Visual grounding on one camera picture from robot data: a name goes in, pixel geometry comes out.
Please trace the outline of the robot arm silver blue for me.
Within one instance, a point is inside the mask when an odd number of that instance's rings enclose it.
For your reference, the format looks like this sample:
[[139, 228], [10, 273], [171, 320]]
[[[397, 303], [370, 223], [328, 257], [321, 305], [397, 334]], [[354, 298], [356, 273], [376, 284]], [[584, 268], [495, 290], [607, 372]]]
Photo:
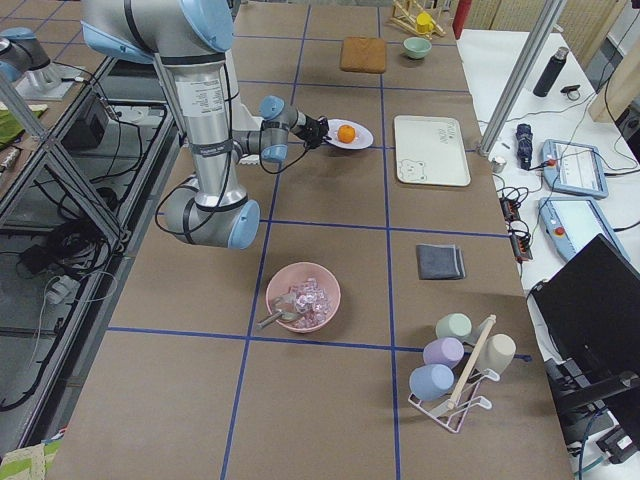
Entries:
[[238, 182], [247, 156], [286, 169], [288, 138], [306, 150], [327, 139], [314, 119], [277, 96], [260, 104], [257, 121], [238, 91], [231, 47], [236, 1], [86, 1], [86, 44], [106, 56], [154, 66], [195, 172], [160, 204], [162, 230], [192, 245], [245, 249], [257, 234], [260, 208]]

